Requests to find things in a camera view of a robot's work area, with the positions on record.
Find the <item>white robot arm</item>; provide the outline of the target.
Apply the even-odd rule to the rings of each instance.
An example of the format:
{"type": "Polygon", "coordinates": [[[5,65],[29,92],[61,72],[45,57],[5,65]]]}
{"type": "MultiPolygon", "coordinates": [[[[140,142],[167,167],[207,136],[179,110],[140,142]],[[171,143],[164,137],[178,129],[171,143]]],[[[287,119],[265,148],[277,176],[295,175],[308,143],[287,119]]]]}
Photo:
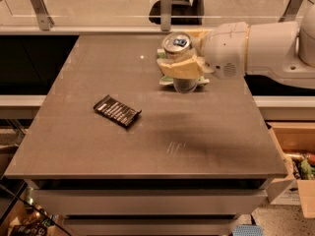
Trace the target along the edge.
{"type": "Polygon", "coordinates": [[[214,29],[173,32],[157,54],[157,64],[178,91],[209,80],[265,76],[279,84],[315,87],[315,6],[301,22],[248,25],[227,23],[214,29]]]}

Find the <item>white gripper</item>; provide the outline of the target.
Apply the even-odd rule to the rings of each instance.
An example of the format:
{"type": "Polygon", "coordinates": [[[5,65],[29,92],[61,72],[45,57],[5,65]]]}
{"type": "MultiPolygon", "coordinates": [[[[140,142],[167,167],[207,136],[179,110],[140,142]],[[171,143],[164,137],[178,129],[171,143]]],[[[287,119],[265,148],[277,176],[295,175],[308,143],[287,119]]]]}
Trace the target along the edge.
{"type": "Polygon", "coordinates": [[[162,73],[174,79],[197,80],[205,74],[218,79],[240,79],[245,75],[245,46],[249,27],[246,23],[229,23],[211,32],[207,29],[186,30],[194,47],[202,55],[184,61],[157,59],[162,73]]]}

